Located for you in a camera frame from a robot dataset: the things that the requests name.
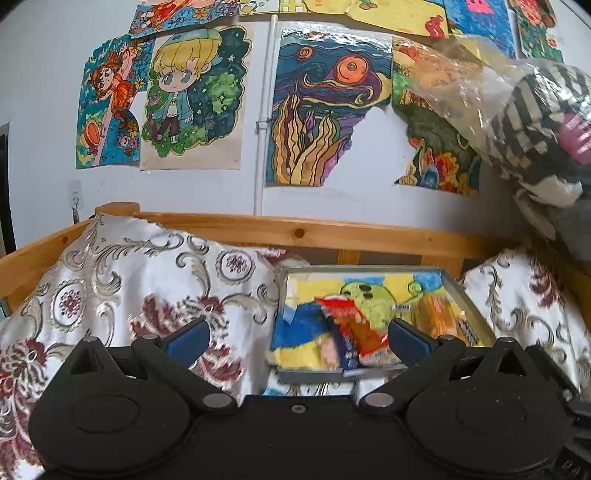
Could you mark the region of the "red snack packet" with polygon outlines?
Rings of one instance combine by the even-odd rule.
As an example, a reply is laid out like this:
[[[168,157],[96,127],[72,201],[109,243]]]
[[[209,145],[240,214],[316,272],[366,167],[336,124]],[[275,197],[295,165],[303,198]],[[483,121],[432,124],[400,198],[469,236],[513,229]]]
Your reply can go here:
[[[344,296],[317,297],[322,313],[332,328],[335,344],[342,357],[342,368],[394,369],[402,365],[388,344],[386,333],[370,327],[354,300]]]

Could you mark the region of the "orange snack packet in tray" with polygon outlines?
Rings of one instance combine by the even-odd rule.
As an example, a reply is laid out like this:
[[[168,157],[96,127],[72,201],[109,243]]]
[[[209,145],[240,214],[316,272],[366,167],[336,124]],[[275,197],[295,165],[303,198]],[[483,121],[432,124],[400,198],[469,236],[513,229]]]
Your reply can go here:
[[[432,338],[459,335],[452,304],[444,296],[423,295],[416,305],[414,318],[415,326]]]

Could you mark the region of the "floral white bed cover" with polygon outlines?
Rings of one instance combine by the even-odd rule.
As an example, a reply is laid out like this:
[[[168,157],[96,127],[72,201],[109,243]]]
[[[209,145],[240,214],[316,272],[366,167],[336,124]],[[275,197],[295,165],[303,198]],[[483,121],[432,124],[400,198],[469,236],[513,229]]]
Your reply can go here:
[[[106,346],[164,336],[204,318],[211,343],[192,371],[242,400],[249,394],[360,397],[380,379],[291,385],[266,361],[280,301],[277,273],[298,259],[283,250],[205,241],[131,217],[91,222],[1,323],[1,475],[33,479],[42,467],[28,421],[75,344]],[[468,270],[461,285],[498,336],[541,345],[590,397],[590,333],[555,274],[524,249]]]

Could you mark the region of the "grey shallow tray box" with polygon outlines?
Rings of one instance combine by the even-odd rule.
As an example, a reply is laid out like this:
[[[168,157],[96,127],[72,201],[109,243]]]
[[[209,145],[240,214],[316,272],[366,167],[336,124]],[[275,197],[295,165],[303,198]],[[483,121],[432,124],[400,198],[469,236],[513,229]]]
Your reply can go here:
[[[495,336],[463,288],[442,268],[417,266],[290,267],[280,274],[280,304],[266,359],[288,384],[339,383],[379,378],[403,369],[342,368],[342,357],[327,318],[315,298],[344,296],[388,336],[389,324],[401,319],[415,326],[415,310],[425,294],[441,295],[456,316],[466,319],[487,347]]]

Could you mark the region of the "clear bag of clothes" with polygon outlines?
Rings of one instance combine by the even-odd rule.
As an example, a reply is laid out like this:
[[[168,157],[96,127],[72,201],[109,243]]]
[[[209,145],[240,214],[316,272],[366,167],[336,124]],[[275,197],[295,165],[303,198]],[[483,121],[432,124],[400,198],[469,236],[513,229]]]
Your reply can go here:
[[[590,259],[590,77],[548,59],[512,59],[469,35],[412,43],[410,86],[516,188],[546,238]]]

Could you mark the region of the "colourful flowers drawing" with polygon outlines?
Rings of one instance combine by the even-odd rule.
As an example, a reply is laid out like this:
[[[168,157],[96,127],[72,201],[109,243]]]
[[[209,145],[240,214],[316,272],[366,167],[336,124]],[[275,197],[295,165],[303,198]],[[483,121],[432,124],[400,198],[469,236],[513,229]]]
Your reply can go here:
[[[472,196],[479,191],[481,157],[417,89],[446,86],[464,72],[442,54],[404,37],[393,38],[392,106],[407,123],[415,149],[399,185]]]

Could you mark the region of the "blond child drawing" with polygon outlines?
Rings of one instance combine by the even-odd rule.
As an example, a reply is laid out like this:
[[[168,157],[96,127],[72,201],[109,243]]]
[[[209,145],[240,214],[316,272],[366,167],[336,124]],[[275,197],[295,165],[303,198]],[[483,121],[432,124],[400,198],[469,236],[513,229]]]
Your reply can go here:
[[[235,24],[160,37],[148,70],[139,168],[238,170],[252,33]]]

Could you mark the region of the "swirly sky drawing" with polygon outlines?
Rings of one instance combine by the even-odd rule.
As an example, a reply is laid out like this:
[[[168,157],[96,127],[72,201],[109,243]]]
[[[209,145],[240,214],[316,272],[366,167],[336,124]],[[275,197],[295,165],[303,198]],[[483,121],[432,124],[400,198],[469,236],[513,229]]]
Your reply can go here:
[[[280,32],[266,183],[321,187],[370,109],[390,103],[392,44],[314,27]]]

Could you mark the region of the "orange haired girl drawing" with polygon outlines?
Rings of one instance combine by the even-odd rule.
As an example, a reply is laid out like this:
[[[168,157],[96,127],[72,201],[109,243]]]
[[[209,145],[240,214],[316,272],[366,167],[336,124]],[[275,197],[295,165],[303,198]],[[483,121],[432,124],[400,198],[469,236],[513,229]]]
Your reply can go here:
[[[153,41],[126,34],[104,42],[85,63],[77,110],[76,168],[135,164],[140,129],[131,111],[148,85]]]

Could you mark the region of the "yellow sand fish drawing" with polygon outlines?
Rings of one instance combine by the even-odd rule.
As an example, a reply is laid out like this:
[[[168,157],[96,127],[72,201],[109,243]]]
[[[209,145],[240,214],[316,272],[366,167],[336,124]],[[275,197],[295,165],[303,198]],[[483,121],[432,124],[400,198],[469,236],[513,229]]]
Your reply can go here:
[[[448,38],[446,10],[420,0],[305,1],[311,12],[341,15],[366,25],[432,38]]]

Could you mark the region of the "pink jellyfish drawing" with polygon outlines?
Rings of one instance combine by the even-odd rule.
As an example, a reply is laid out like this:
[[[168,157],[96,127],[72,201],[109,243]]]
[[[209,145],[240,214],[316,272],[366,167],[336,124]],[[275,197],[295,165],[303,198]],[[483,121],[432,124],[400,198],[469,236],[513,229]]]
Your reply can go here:
[[[510,58],[515,57],[512,23],[504,0],[444,0],[453,31],[491,40]]]

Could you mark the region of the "pineapple building drawing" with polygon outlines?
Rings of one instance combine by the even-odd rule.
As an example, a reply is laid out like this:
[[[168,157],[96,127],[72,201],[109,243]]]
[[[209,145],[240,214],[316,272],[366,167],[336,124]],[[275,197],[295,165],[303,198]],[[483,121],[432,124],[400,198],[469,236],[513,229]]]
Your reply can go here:
[[[239,5],[242,16],[263,14],[308,13],[303,0],[243,0]]]

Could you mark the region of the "white wall socket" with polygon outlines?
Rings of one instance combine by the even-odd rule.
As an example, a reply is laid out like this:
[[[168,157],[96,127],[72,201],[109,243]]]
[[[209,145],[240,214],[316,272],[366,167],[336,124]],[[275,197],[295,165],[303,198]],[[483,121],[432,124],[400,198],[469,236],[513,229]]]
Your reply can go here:
[[[72,210],[79,210],[83,207],[83,195],[82,195],[82,184],[81,181],[70,180],[67,184],[68,187],[68,201]]]

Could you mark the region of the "white wall pipe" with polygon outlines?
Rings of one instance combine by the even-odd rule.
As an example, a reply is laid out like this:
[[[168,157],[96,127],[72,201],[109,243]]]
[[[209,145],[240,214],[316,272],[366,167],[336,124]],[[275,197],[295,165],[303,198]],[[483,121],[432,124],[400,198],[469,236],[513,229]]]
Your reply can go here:
[[[260,102],[259,119],[256,121],[257,147],[256,147],[256,172],[254,173],[253,190],[253,214],[263,215],[263,188],[266,179],[266,150],[267,134],[273,101],[273,65],[274,48],[276,48],[276,30],[279,16],[274,13],[270,16],[269,31],[266,39],[266,56],[264,57],[262,101]]]

